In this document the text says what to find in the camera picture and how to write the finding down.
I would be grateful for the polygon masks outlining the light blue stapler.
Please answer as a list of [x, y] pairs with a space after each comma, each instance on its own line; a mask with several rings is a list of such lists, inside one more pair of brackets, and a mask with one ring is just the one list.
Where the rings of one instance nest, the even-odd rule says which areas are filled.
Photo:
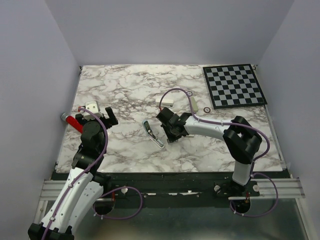
[[154, 134], [154, 132], [152, 131], [150, 124], [147, 120], [144, 120], [142, 122], [142, 126], [146, 132], [146, 134], [148, 135], [148, 137], [150, 138], [150, 140], [157, 145], [160, 149], [164, 149], [165, 148], [165, 144], [158, 139], [158, 137]]

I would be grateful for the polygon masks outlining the beige green stapler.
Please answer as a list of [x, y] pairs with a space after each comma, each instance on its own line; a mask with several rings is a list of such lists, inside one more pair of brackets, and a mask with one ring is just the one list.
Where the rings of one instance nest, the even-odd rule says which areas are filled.
[[198, 108], [198, 105], [197, 105], [197, 102], [195, 100], [195, 98], [193, 96], [190, 97], [190, 101], [191, 101], [191, 106], [193, 108], [193, 111], [195, 113], [197, 113], [199, 111], [199, 108]]

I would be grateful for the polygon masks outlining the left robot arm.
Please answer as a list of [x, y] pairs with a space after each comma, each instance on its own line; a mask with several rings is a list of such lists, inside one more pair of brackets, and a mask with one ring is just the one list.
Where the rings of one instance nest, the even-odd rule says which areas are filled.
[[110, 194], [111, 185], [97, 176], [97, 171], [107, 151], [107, 130], [119, 122], [111, 107], [105, 111], [107, 116], [93, 102], [78, 108], [73, 122], [81, 126], [81, 143], [53, 206], [39, 223], [29, 227], [31, 240], [73, 240], [96, 199]]

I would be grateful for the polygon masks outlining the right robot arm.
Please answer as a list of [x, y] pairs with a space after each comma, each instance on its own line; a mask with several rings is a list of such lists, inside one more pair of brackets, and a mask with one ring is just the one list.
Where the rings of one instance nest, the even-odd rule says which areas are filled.
[[213, 124], [210, 119], [196, 119], [191, 113], [182, 115], [163, 108], [156, 118], [170, 143], [189, 135], [200, 135], [224, 141], [235, 160], [230, 191], [241, 196], [248, 190], [254, 156], [260, 149], [262, 137], [242, 116], [236, 116], [230, 122]]

